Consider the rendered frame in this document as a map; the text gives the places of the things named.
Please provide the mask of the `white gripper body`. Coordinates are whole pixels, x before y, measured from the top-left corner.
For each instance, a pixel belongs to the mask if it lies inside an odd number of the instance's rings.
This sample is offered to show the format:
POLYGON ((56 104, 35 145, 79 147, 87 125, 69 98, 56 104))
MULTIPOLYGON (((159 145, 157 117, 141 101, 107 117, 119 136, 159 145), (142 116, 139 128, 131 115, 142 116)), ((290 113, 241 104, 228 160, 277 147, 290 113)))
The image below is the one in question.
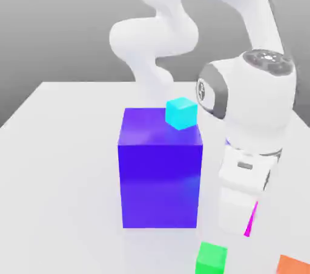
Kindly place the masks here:
POLYGON ((226 145, 219 177, 237 189, 259 194, 265 190, 278 160, 277 155, 251 155, 226 145))

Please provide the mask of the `small magenta cube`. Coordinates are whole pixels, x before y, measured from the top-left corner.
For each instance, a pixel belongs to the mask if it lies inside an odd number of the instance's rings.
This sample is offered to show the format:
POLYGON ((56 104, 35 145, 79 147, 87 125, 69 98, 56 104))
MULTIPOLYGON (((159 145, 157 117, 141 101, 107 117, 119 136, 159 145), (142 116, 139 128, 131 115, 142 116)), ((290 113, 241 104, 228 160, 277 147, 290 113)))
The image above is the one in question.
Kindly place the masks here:
POLYGON ((243 234, 243 235, 246 236, 246 237, 250 237, 252 224, 253 224, 253 221, 254 221, 254 218, 255 218, 255 214, 256 214, 256 210, 257 210, 257 205, 258 205, 258 202, 256 201, 256 203, 255 203, 255 205, 254 205, 254 208, 253 208, 253 210, 252 210, 250 219, 249 219, 249 221, 248 221, 248 224, 247 224, 245 233, 243 234))

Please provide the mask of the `small green cube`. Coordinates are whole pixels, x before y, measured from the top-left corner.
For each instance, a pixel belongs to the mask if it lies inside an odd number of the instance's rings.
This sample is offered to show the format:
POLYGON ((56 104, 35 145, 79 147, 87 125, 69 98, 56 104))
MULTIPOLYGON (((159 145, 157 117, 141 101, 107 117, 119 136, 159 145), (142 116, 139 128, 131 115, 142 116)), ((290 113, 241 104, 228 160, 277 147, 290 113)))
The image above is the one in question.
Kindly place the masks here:
POLYGON ((196 259, 195 274, 224 274, 228 249, 202 241, 196 259))

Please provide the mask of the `small orange cube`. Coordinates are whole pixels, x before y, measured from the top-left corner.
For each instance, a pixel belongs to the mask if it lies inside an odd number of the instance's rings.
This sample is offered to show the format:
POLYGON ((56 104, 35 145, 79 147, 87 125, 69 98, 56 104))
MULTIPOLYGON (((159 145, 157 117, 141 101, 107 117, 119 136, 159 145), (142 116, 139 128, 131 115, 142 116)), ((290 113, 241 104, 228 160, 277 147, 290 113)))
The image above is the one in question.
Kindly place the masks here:
POLYGON ((310 264, 280 255, 276 274, 310 274, 310 264))

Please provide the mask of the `small cyan cube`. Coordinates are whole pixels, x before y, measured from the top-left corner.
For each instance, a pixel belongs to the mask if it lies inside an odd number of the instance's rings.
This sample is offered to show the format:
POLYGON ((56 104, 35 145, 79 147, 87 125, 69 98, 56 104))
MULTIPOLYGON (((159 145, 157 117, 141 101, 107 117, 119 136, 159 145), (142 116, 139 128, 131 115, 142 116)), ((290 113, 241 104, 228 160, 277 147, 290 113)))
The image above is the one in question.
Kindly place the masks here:
POLYGON ((177 130, 197 125, 198 104, 186 97, 169 100, 165 108, 165 121, 177 130))

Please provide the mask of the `large blue box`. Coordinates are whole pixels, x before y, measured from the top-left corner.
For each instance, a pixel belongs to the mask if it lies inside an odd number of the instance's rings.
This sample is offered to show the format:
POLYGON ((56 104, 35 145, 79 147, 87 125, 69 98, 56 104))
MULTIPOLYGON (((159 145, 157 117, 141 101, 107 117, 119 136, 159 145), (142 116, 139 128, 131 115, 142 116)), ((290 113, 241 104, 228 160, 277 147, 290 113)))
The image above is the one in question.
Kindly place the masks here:
POLYGON ((124 228, 195 228, 203 142, 163 108, 126 108, 117 144, 124 228))

